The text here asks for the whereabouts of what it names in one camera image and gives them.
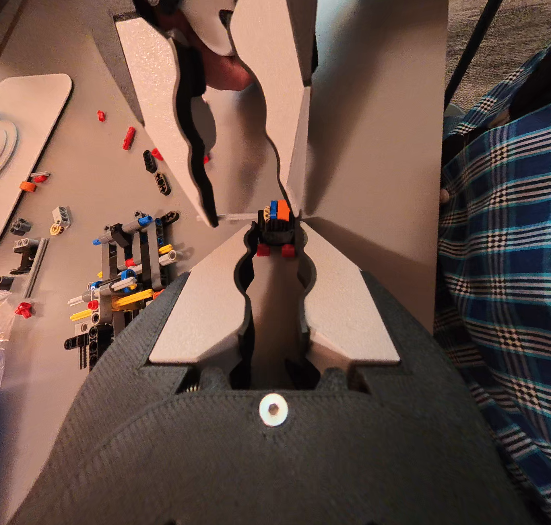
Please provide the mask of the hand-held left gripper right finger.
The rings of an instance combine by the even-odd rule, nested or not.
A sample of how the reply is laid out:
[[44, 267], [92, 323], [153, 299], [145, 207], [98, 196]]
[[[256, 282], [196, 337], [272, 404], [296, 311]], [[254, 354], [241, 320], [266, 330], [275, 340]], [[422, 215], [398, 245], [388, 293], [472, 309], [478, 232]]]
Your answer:
[[314, 366], [396, 365], [399, 354], [357, 265], [305, 222], [301, 257], [311, 273], [303, 311]]

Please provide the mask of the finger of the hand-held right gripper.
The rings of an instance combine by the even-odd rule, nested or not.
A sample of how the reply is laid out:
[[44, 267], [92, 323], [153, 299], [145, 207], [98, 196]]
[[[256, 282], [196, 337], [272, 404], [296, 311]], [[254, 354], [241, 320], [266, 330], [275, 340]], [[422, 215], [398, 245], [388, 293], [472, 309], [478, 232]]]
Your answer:
[[230, 40], [265, 100], [265, 133], [293, 212], [305, 190], [318, 0], [237, 0]]
[[200, 218], [217, 227], [204, 163], [217, 130], [203, 98], [200, 53], [178, 32], [164, 34], [142, 17], [120, 19], [115, 26], [148, 136]]

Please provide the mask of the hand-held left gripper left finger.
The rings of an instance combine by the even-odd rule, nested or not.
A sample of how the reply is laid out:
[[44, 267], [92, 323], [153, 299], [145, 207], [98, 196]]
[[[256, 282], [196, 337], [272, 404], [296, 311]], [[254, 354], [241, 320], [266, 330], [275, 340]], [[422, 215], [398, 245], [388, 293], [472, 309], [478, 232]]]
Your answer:
[[254, 278], [257, 233], [256, 223], [243, 227], [184, 275], [151, 363], [250, 373], [255, 332], [246, 290]]

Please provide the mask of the small black lego subassembly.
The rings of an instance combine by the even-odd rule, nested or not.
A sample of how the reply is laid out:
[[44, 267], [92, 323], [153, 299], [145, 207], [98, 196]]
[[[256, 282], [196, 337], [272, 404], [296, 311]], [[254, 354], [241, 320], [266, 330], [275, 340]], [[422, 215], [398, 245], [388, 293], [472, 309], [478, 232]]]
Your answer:
[[258, 210], [256, 214], [252, 212], [235, 212], [222, 213], [217, 216], [218, 221], [239, 222], [246, 221], [255, 222], [256, 227], [253, 236], [253, 242], [249, 244], [249, 248], [255, 251], [255, 255], [259, 257], [269, 257], [273, 247], [280, 248], [284, 258], [293, 259], [296, 257], [295, 246], [295, 226], [296, 217], [290, 208], [290, 219], [288, 222], [277, 219], [277, 202], [271, 200], [268, 205]]

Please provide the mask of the large lego chassis assembly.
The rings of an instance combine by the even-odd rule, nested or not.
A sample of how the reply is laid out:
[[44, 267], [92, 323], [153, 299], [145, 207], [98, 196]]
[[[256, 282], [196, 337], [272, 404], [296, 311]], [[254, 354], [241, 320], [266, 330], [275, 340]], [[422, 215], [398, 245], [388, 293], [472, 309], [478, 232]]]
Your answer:
[[98, 279], [67, 302], [83, 306], [70, 316], [74, 335], [64, 342], [66, 351], [78, 351], [80, 370], [92, 371], [115, 337], [167, 288], [170, 267], [182, 256], [165, 231], [179, 218], [176, 211], [160, 217], [136, 211], [132, 220], [105, 226], [93, 240], [101, 250]]

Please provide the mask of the long grey lego axle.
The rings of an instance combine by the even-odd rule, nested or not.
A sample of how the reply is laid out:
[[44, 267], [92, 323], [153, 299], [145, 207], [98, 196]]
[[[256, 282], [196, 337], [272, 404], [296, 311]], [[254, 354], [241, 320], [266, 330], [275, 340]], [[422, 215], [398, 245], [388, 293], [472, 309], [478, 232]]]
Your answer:
[[31, 265], [31, 269], [30, 269], [30, 272], [29, 272], [29, 275], [28, 275], [28, 279], [27, 279], [26, 285], [24, 287], [24, 292], [23, 292], [23, 295], [22, 295], [24, 300], [27, 300], [27, 299], [31, 298], [32, 291], [35, 287], [35, 284], [36, 284], [36, 281], [37, 281], [37, 278], [38, 278], [38, 273], [39, 273], [40, 267], [42, 265], [42, 262], [44, 260], [45, 252], [46, 252], [49, 241], [50, 241], [49, 238], [41, 238], [40, 239], [40, 242], [38, 244], [38, 248], [36, 250], [34, 259], [32, 261], [32, 265]]

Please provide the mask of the person's right hand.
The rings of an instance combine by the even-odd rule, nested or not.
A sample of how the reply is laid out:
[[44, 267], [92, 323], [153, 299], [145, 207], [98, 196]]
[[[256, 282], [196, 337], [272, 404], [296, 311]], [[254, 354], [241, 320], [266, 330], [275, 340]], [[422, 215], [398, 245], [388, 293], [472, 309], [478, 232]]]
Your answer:
[[208, 52], [203, 55], [206, 85], [221, 91], [240, 92], [253, 84], [251, 74], [234, 56]]

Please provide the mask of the white stand base board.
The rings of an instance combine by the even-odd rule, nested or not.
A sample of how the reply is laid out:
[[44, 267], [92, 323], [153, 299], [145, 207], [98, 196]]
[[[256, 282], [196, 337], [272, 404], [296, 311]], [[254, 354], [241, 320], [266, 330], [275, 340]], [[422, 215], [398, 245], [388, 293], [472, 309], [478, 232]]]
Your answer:
[[21, 190], [30, 178], [72, 91], [67, 74], [9, 77], [1, 81], [1, 120], [13, 122], [18, 143], [1, 173], [1, 231], [7, 226]]

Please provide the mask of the grey connector with tan gear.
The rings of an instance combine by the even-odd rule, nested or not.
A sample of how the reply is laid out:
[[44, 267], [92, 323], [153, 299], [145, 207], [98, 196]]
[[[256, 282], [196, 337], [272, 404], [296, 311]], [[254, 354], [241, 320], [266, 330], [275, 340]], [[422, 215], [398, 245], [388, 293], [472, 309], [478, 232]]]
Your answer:
[[53, 222], [50, 227], [50, 235], [55, 237], [62, 234], [71, 226], [71, 217], [68, 210], [58, 206], [52, 211]]

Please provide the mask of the person's plaid shirt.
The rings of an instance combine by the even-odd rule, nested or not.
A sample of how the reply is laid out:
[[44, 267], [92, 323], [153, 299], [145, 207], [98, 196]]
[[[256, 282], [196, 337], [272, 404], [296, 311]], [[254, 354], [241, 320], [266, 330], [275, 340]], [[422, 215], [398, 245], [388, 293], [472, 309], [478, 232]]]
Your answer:
[[444, 119], [434, 337], [550, 523], [550, 46]]

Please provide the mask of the black bar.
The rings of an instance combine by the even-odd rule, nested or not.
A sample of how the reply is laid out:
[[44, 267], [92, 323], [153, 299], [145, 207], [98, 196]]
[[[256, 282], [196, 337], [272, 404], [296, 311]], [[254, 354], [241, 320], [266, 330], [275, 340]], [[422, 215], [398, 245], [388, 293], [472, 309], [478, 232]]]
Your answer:
[[492, 21], [498, 12], [503, 0], [487, 0], [486, 5], [471, 33], [471, 36], [459, 58], [459, 61], [452, 73], [444, 94], [444, 109], [451, 103], [458, 86], [461, 84], [465, 73], [472, 63]]

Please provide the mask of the black lego bracket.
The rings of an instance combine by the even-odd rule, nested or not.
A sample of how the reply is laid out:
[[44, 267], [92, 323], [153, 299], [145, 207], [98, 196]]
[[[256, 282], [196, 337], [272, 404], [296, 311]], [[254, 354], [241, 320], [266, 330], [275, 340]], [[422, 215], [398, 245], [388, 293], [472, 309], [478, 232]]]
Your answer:
[[16, 276], [30, 272], [39, 244], [39, 240], [30, 238], [22, 238], [15, 241], [13, 251], [21, 256], [21, 263], [17, 268], [12, 269], [9, 275]]

